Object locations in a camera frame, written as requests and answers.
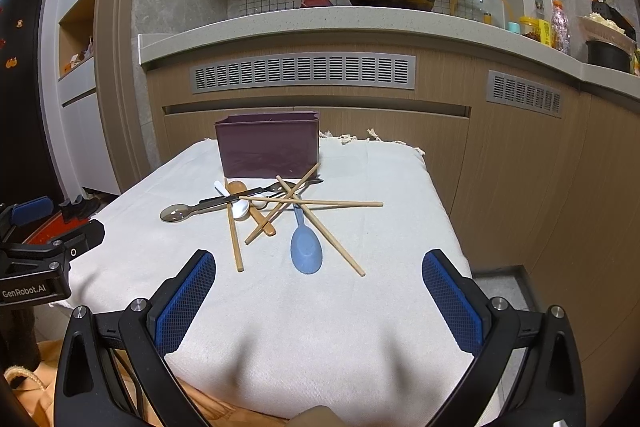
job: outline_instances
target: white cloth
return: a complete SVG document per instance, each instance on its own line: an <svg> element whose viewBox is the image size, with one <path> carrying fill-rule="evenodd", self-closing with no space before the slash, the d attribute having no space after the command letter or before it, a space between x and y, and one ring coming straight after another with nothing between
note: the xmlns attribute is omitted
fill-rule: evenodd
<svg viewBox="0 0 640 427"><path fill-rule="evenodd" d="M320 162L324 182L304 196L385 203L315 211L365 277L319 232L321 269L297 272L289 252L296 227L290 209L274 221L275 236L262 234L249 246L244 239L255 223L237 222L242 273L224 208L162 222L159 214L170 204L216 195L213 183L223 179L218 143L204 140L95 216L106 235L100 247L73 261L66 305L88 305L94 313L123 309L134 298L150 297L195 250L208 250L216 281L182 345L166 357L178 377L219 399L280 417L322 404L353 426L422 427L472 360L422 282L422 258L440 248L469 277L467 261L414 149L321 138ZM495 397L486 413L497 415Z"/></svg>

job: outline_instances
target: white countertop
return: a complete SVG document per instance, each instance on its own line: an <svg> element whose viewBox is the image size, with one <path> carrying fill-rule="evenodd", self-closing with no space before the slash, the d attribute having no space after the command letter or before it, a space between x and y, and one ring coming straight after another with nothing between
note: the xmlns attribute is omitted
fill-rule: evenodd
<svg viewBox="0 0 640 427"><path fill-rule="evenodd" d="M640 78L585 64L539 42L484 23L439 13L398 8L323 7L260 13L221 21L175 35L138 36L140 64L204 46L257 36L335 30L399 32L466 42L516 55L577 80L640 100Z"/></svg>

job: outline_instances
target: wooden chopstick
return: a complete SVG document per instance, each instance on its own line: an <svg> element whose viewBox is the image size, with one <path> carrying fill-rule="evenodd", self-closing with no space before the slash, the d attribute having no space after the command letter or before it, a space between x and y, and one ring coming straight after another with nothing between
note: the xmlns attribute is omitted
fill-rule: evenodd
<svg viewBox="0 0 640 427"><path fill-rule="evenodd" d="M231 244L234 247L234 258L236 259L236 269L239 272L241 272L241 271L244 271L244 264L242 264L240 244L238 243L238 230L236 230L236 222L234 220L233 210L231 209L231 203L226 204L226 217L229 220L229 232L231 233Z"/></svg>
<svg viewBox="0 0 640 427"><path fill-rule="evenodd" d="M280 182L280 185L282 185L282 187L284 188L289 187L289 185L287 185L280 176L276 176L276 179ZM349 263L351 267L353 267L353 269L356 270L356 272L360 277L364 277L365 276L364 270L360 267L358 263L356 263L355 259L351 257L349 252L347 252L344 249L344 247L340 244L340 242L338 242L338 240L333 236L333 234L329 232L327 227L325 227L320 222L320 220L316 217L316 214L311 212L311 210L309 210L306 204L302 203L302 198L298 197L295 194L292 195L292 198L296 200L296 204L300 205L300 208L302 208L302 211L305 213L305 216L307 217L307 219L313 223L313 225L316 227L316 229L320 231L320 233L322 233L322 235L324 235L324 238L327 241L329 241L329 243L331 243L332 247L334 247L335 250L340 252L341 256L343 256L345 261L347 261L347 263Z"/></svg>
<svg viewBox="0 0 640 427"><path fill-rule="evenodd" d="M318 169L318 167L320 166L319 163L316 163L313 167L311 167L309 169L309 172L307 172L302 179L296 183L293 187L289 187L289 185L286 185L286 189L287 189L287 194L284 196L285 198L290 198L291 195L298 190L300 187L302 187L302 185L304 184L304 182L306 182L311 175L316 172L316 170ZM273 219L275 219L284 209L285 206L287 206L289 203L278 203L274 209L269 212L269 214L267 214L267 217L264 218L264 221L258 225L257 227L255 227L254 231L252 233L249 234L249 236L244 240L244 243L246 245L248 245L249 243L251 243L256 237L258 237L260 235L260 232L262 231L262 228L265 226L266 223L272 221Z"/></svg>
<svg viewBox="0 0 640 427"><path fill-rule="evenodd" d="M332 201L332 200L300 200L286 198L257 198L254 196L240 196L241 200L269 201L270 203L296 203L296 204L327 204L330 206L383 206L382 201Z"/></svg>

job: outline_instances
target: yellow container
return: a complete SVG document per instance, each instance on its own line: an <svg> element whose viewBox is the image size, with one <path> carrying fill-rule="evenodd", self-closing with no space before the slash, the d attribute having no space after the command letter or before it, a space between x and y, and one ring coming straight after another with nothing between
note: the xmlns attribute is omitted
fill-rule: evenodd
<svg viewBox="0 0 640 427"><path fill-rule="evenodd" d="M520 29L525 37L551 46L551 24L544 19L520 17Z"/></svg>
<svg viewBox="0 0 640 427"><path fill-rule="evenodd" d="M520 17L520 32L529 39L540 42L540 24L533 17Z"/></svg>
<svg viewBox="0 0 640 427"><path fill-rule="evenodd" d="M540 26L540 42L551 47L551 24L544 19L538 19L538 25Z"/></svg>

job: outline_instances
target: blue plastic spoon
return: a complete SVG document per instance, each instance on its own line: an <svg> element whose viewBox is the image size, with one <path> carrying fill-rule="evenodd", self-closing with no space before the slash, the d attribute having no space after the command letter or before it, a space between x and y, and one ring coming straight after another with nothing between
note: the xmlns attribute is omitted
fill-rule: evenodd
<svg viewBox="0 0 640 427"><path fill-rule="evenodd" d="M291 236L291 260L300 273L316 273L322 266L322 246L316 232L305 225L302 208L293 205L298 227Z"/></svg>

